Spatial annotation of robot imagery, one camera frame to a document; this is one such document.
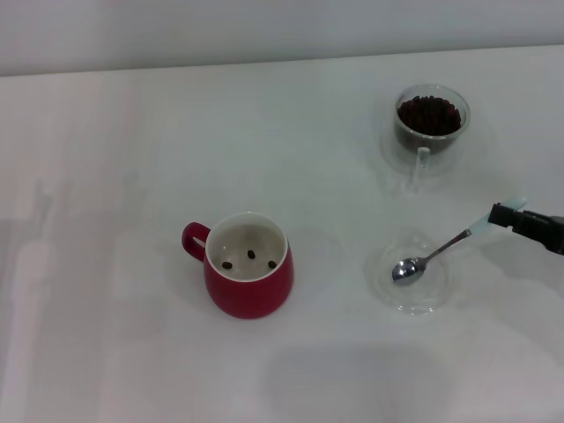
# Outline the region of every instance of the mug handle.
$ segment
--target mug handle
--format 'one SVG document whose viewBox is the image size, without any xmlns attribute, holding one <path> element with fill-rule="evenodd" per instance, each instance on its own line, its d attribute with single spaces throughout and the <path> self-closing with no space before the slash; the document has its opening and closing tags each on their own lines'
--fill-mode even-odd
<svg viewBox="0 0 564 423">
<path fill-rule="evenodd" d="M 210 229 L 200 223 L 189 223 L 182 231 L 182 246 L 188 254 L 203 262 L 205 257 L 205 247 L 196 242 L 200 240 L 205 243 L 210 234 Z"/>
</svg>

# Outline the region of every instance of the red mug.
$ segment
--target red mug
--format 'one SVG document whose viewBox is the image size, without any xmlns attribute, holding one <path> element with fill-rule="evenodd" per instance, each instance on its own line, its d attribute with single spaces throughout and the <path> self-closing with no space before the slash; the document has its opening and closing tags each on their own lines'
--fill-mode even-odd
<svg viewBox="0 0 564 423">
<path fill-rule="evenodd" d="M 262 214 L 235 214 L 211 230 L 192 222 L 182 232 L 182 246 L 204 262 L 208 293 L 229 315 L 241 319 L 269 315 L 292 289 L 290 244 L 280 226 Z"/>
</svg>

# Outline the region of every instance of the spoon handle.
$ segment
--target spoon handle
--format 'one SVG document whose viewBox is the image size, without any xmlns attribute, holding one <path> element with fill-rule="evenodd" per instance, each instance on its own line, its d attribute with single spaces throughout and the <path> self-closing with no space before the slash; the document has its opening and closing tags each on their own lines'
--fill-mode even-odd
<svg viewBox="0 0 564 423">
<path fill-rule="evenodd" d="M 427 263 L 432 258 L 438 256 L 439 254 L 441 254 L 441 252 L 444 251 L 445 249 L 447 249 L 448 247 L 452 247 L 457 242 L 460 242 L 461 240 L 468 238 L 470 235 L 472 235 L 472 232 L 470 231 L 470 229 L 464 229 L 460 234 L 455 236 L 452 240 L 450 240 L 449 242 L 444 244 L 442 247 L 438 248 L 433 254 L 425 257 L 424 258 L 425 263 Z"/>
</svg>

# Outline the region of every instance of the coffee beans in glass cup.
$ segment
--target coffee beans in glass cup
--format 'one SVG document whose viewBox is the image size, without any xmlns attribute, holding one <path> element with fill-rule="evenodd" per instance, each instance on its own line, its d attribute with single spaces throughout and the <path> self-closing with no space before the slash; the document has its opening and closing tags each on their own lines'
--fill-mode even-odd
<svg viewBox="0 0 564 423">
<path fill-rule="evenodd" d="M 457 92 L 441 85 L 415 85 L 397 99 L 394 130 L 397 141 L 417 154 L 426 147 L 431 154 L 451 146 L 468 128 L 470 107 Z"/>
</svg>

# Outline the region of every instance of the white wall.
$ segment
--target white wall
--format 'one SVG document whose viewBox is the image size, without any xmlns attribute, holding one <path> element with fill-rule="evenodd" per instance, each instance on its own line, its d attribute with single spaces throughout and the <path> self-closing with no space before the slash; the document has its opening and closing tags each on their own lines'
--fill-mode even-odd
<svg viewBox="0 0 564 423">
<path fill-rule="evenodd" d="M 564 42 L 561 0 L 0 0 L 0 75 Z"/>
</svg>

